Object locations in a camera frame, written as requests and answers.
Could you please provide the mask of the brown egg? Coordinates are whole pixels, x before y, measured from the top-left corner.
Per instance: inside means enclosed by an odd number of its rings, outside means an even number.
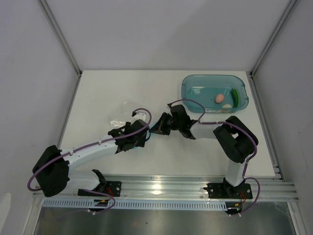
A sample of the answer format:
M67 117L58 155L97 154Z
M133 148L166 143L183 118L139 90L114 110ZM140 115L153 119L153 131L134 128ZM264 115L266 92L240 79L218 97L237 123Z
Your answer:
M216 103L222 103L224 101L224 95L223 94L218 94L215 98Z

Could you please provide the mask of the clear zip top bag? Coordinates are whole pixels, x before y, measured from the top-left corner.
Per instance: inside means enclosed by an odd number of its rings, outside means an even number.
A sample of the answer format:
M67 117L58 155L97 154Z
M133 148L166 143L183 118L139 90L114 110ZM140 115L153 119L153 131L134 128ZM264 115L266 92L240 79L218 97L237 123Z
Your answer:
M111 114L109 114L108 120L112 129L120 128L124 126L126 122L131 122L132 112L138 110L144 110L147 113L149 117L147 125L150 128L150 123L152 121L151 112L146 108L139 107L137 103L125 101L124 103L119 105Z

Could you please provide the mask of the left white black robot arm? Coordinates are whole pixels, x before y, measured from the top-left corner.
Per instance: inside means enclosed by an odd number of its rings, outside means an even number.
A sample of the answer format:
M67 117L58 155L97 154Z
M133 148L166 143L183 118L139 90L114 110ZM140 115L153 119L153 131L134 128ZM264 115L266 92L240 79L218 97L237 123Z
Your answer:
M49 146L41 155L32 172L45 197L56 196L65 189L76 189L79 196L113 195L110 184L98 169L91 172L77 168L93 160L144 147L149 126L138 119L121 128L112 129L100 140L72 150Z

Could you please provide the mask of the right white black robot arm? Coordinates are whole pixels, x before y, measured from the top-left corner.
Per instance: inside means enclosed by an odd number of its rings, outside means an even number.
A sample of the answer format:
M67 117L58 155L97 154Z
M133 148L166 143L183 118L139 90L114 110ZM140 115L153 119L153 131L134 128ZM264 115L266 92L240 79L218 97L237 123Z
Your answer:
M235 197L245 184L248 162L256 155L258 139L236 117L225 121L201 122L191 119L183 105L170 107L170 113L163 113L150 132L170 135L179 131L186 139L216 139L229 159L223 191L228 197Z

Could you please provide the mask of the white egg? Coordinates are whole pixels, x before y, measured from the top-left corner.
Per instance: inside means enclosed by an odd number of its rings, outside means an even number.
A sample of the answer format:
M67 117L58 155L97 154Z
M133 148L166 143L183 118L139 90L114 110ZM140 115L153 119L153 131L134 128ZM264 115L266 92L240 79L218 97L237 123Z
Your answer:
M232 108L230 104L225 104L222 108Z

